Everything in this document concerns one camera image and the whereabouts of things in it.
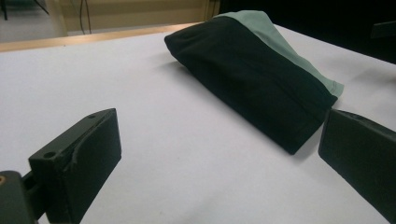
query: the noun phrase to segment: cable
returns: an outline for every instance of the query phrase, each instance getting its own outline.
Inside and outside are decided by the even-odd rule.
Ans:
[[[75,3],[75,1],[74,0],[70,0],[70,3],[72,4],[72,6],[73,6],[73,9],[75,10],[75,12],[76,12],[76,15],[79,15],[78,14],[78,9],[77,9],[77,7],[76,7],[76,3]]]
[[[82,24],[82,4],[83,4],[83,2],[85,2],[85,8],[86,8],[86,11],[87,11],[88,29],[90,31],[90,34],[92,34],[91,17],[90,17],[90,11],[89,11],[89,8],[88,8],[87,0],[81,0],[80,5],[79,5],[79,26],[81,28],[82,33],[85,35],[84,26]]]
[[[212,18],[216,16],[215,13],[216,13],[216,2],[213,2]]]
[[[90,29],[90,35],[92,34],[91,30],[91,17],[90,17],[90,10],[88,8],[88,2],[85,0],[85,7],[87,8],[87,17],[88,17],[88,28]]]

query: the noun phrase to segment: wall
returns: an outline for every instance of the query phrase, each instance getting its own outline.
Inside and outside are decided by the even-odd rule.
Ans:
[[[205,21],[219,0],[46,0],[59,35],[85,30],[146,27]]]
[[[396,35],[371,38],[374,24],[396,21],[388,0],[221,0],[219,12],[242,9],[262,10],[277,25],[396,63]]]

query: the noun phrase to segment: white table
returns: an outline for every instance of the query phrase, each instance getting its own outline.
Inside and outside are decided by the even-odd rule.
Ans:
[[[333,108],[396,130],[395,64],[277,28],[345,85]],[[0,53],[0,170],[25,175],[33,153],[114,107],[122,159],[82,223],[388,223],[318,156],[321,128],[287,154],[170,55],[168,34]]]

